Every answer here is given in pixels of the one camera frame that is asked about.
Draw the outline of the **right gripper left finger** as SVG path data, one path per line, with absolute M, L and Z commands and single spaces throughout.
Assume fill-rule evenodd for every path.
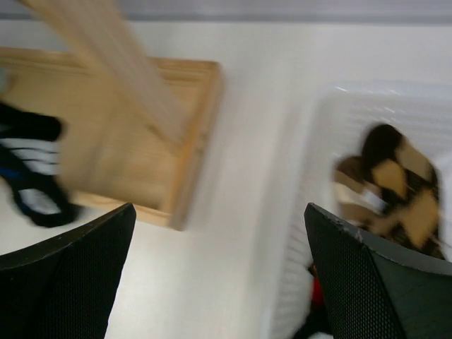
M 135 222 L 127 203 L 1 256 L 1 337 L 103 338 Z

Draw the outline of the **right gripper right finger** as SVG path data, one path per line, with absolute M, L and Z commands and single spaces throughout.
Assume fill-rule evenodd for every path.
M 304 222 L 334 338 L 450 338 L 451 262 L 309 203 Z

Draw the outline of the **brown argyle sock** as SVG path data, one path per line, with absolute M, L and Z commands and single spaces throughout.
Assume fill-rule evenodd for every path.
M 413 251 L 445 259 L 439 240 L 440 184 L 435 166 L 388 124 L 374 126 L 363 142 L 361 171 L 384 206 L 361 228 Z

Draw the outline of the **black sock grey blue marks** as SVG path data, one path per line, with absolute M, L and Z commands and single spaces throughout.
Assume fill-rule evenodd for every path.
M 80 213 L 58 182 L 63 131 L 56 117 L 1 103 L 1 178 L 18 210 L 40 227 L 70 224 Z

